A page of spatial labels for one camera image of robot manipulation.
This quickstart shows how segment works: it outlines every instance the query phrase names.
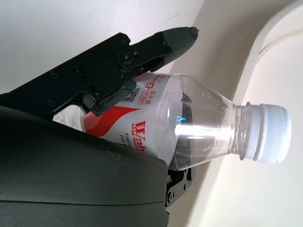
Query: red and white label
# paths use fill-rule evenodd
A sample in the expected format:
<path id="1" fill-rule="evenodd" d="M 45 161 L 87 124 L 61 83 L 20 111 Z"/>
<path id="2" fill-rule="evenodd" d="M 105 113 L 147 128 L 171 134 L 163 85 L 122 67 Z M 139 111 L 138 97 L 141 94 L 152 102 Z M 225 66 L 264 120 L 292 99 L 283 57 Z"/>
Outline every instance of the red and white label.
<path id="1" fill-rule="evenodd" d="M 158 156 L 154 124 L 159 100 L 171 75 L 145 73 L 135 79 L 136 89 L 117 105 L 96 117 L 83 117 L 84 131 L 103 139 Z"/>

